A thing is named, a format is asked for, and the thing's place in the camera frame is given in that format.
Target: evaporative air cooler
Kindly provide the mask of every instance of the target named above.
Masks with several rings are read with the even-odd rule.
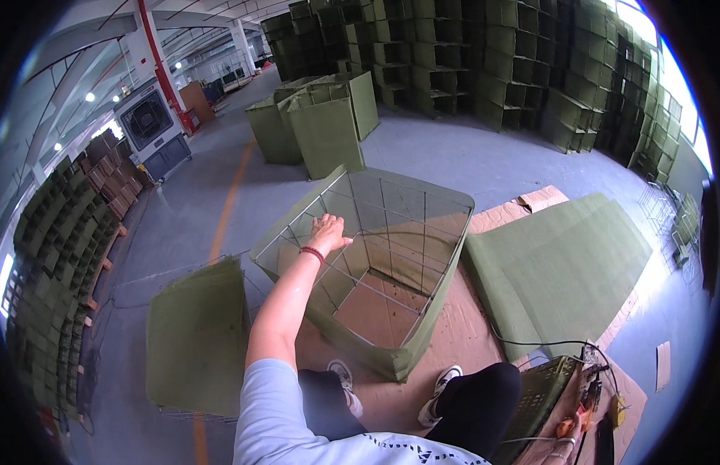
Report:
[[[192,158],[176,121],[163,98],[158,79],[153,78],[114,106],[114,117],[130,140],[131,159],[143,164],[153,180],[166,174],[185,158]]]

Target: hand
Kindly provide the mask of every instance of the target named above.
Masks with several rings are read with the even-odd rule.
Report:
[[[579,414],[579,412],[576,412],[574,414],[574,417],[572,418],[573,427],[569,431],[568,437],[572,437],[575,440],[579,439],[579,435],[582,434],[582,416]]]
[[[311,239],[307,246],[315,248],[326,257],[330,251],[352,243],[349,237],[342,237],[342,232],[344,232],[344,218],[324,214],[321,219],[314,218]]]

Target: black pants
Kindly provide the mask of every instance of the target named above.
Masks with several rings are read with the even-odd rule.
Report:
[[[349,411],[336,373],[299,370],[298,380],[306,424],[314,434],[335,441],[367,432]],[[453,378],[437,401],[436,413],[442,420],[425,437],[489,459],[519,399],[520,372],[509,363]]]

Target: red column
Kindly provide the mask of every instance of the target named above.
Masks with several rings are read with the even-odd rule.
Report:
[[[163,95],[167,98],[167,100],[169,100],[169,105],[174,108],[177,116],[179,116],[179,121],[181,121],[184,130],[189,134],[192,134],[195,132],[195,125],[192,124],[192,118],[190,118],[189,115],[185,113],[181,107],[179,107],[179,100],[177,100],[176,94],[174,94],[175,90],[169,81],[166,71],[163,69],[163,62],[161,61],[161,56],[158,53],[158,46],[153,39],[151,24],[148,21],[146,4],[144,0],[137,0],[137,5],[141,11],[141,21],[143,21],[143,27],[146,30],[146,37],[148,38],[148,43],[151,46],[151,53],[153,53],[153,61],[155,61],[154,72],[156,73],[156,77],[161,85],[161,90],[163,90]]]

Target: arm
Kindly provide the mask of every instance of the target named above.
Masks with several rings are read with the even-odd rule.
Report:
[[[571,439],[577,441],[579,435],[582,433],[582,417],[580,417],[578,413],[575,413],[573,420],[574,426],[564,439],[570,437]],[[571,441],[557,441],[554,443],[551,455],[548,455],[543,462],[541,462],[541,465],[564,465],[567,462],[566,459],[569,458],[573,450],[574,444],[572,444]]]
[[[330,251],[352,243],[352,239],[342,237],[343,230],[343,218],[329,214],[323,215],[321,220],[314,218],[308,246],[326,257]],[[295,336],[320,265],[318,257],[300,253],[288,271],[277,280],[251,328],[246,367],[262,358],[278,358],[297,370]]]

